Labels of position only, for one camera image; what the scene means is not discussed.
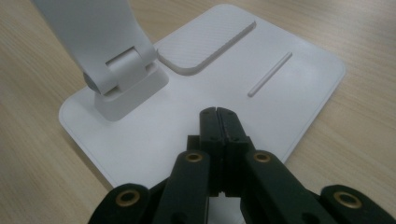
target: white plastic stand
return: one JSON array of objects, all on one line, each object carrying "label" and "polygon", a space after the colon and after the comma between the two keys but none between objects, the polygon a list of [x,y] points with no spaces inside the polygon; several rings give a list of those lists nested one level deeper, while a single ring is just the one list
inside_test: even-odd
[{"label": "white plastic stand", "polygon": [[[229,37],[213,27],[224,14],[234,15],[229,22],[244,21],[227,22]],[[191,35],[203,27],[214,29]],[[197,48],[189,49],[191,43]],[[168,177],[187,135],[199,134],[199,112],[210,106],[234,111],[256,148],[285,161],[345,73],[329,52],[232,6],[210,9],[155,47],[169,82],[126,117],[104,119],[89,88],[60,111],[64,128],[113,186],[150,188]],[[209,223],[242,223],[238,202],[211,199]]]}]

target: wooden table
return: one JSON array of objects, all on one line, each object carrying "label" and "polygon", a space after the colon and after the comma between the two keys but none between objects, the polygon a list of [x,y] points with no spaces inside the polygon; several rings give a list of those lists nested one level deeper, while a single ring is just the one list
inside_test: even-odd
[{"label": "wooden table", "polygon": [[[156,42],[231,3],[337,54],[347,72],[287,166],[306,188],[358,189],[396,217],[396,1],[131,1]],[[86,223],[110,186],[58,120],[85,86],[28,0],[0,0],[0,222]]]}]

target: white lamp base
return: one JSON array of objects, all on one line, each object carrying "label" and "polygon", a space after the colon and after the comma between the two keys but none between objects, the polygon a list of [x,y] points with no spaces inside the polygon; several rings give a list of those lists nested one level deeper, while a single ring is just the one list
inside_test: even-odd
[{"label": "white lamp base", "polygon": [[[158,62],[169,83],[119,121],[99,114],[88,88],[64,102],[62,125],[112,186],[136,183],[151,188],[168,177],[177,154],[186,149],[187,135],[199,134],[199,112],[210,106],[234,111],[257,149],[286,160],[345,67],[329,52],[250,16],[256,27],[195,75],[179,75]],[[289,52],[292,56],[248,96]],[[210,200],[209,223],[241,222],[239,200]]]}]

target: screw hole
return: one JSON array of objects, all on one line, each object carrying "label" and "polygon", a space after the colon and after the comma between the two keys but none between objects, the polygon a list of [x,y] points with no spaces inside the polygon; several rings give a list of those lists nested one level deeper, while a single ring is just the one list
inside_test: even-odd
[{"label": "screw hole", "polygon": [[127,189],[117,195],[116,204],[120,207],[128,207],[137,203],[139,199],[140,194],[137,190]]},{"label": "screw hole", "polygon": [[269,160],[271,160],[271,157],[266,153],[258,152],[254,154],[254,160],[259,162],[268,162]]},{"label": "screw hole", "polygon": [[358,209],[361,207],[361,200],[350,193],[337,191],[334,193],[333,197],[337,202],[345,207],[353,209]]},{"label": "screw hole", "polygon": [[198,153],[190,153],[186,156],[186,160],[190,162],[197,162],[202,160],[202,155]]}]

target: wood grain surface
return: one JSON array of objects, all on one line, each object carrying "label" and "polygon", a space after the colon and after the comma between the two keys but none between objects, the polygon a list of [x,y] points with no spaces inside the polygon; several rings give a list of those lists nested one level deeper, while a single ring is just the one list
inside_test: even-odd
[{"label": "wood grain surface", "polygon": [[[338,55],[346,76],[287,166],[319,193],[343,184],[396,217],[396,1],[131,1],[152,42],[220,3]],[[28,0],[0,0],[0,222],[86,223],[110,189],[58,120],[85,86]]]}]

